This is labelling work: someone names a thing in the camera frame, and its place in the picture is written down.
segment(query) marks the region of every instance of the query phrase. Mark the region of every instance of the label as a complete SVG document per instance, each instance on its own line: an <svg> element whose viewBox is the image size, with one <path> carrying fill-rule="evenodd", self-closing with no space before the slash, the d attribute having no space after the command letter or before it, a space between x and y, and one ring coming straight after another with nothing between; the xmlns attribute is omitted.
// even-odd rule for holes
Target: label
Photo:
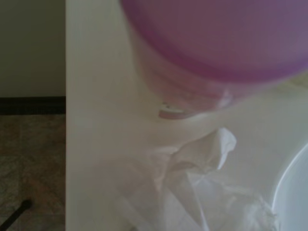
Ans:
<svg viewBox="0 0 308 231"><path fill-rule="evenodd" d="M163 119L186 119L196 114L196 112L182 110L168 103L163 103L159 111L159 117Z"/></svg>

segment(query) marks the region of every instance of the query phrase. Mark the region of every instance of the sink basin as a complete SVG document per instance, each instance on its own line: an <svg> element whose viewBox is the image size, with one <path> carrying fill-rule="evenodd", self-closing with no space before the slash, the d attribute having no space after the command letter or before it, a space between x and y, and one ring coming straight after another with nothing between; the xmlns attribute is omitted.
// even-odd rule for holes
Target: sink basin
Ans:
<svg viewBox="0 0 308 231"><path fill-rule="evenodd" d="M281 231L306 231L308 214L308 144L293 159L283 174L273 209L278 214Z"/></svg>

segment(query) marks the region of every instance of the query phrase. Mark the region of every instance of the floor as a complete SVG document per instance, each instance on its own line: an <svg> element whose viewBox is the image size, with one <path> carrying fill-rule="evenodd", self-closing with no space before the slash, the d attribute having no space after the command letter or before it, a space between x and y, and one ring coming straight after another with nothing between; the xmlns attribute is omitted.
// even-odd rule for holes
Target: floor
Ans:
<svg viewBox="0 0 308 231"><path fill-rule="evenodd" d="M8 231L65 230L65 115L0 115L0 224L28 198Z"/></svg>

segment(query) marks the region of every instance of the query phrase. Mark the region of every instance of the white surface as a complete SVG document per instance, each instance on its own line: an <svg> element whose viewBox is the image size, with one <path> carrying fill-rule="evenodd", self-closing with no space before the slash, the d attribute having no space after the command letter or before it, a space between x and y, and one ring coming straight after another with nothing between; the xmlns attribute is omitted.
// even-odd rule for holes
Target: white surface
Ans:
<svg viewBox="0 0 308 231"><path fill-rule="evenodd" d="M274 211L280 215L281 231L307 230L307 196L308 145L288 167L275 194Z"/></svg>
<svg viewBox="0 0 308 231"><path fill-rule="evenodd" d="M65 0L0 1L0 97L65 95Z"/></svg>
<svg viewBox="0 0 308 231"><path fill-rule="evenodd" d="M121 231L104 201L104 158L178 145L227 126L238 146L222 175L272 202L275 184L308 141L307 94L277 92L183 123L156 123L139 111L135 71L116 0L67 0L67 231ZM168 139L161 139L168 134Z"/></svg>

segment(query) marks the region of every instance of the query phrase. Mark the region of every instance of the white countertop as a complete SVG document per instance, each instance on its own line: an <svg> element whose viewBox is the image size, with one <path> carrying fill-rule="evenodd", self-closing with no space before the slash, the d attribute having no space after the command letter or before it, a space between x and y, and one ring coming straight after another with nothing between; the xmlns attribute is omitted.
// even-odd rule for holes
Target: white countertop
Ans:
<svg viewBox="0 0 308 231"><path fill-rule="evenodd" d="M101 197L106 156L177 145L222 126L234 133L238 145L221 175L272 202L274 185L308 141L306 92L264 93L202 123L157 123L139 112L118 2L67 0L66 14L67 231L126 231ZM169 140L163 141L160 134L166 132Z"/></svg>

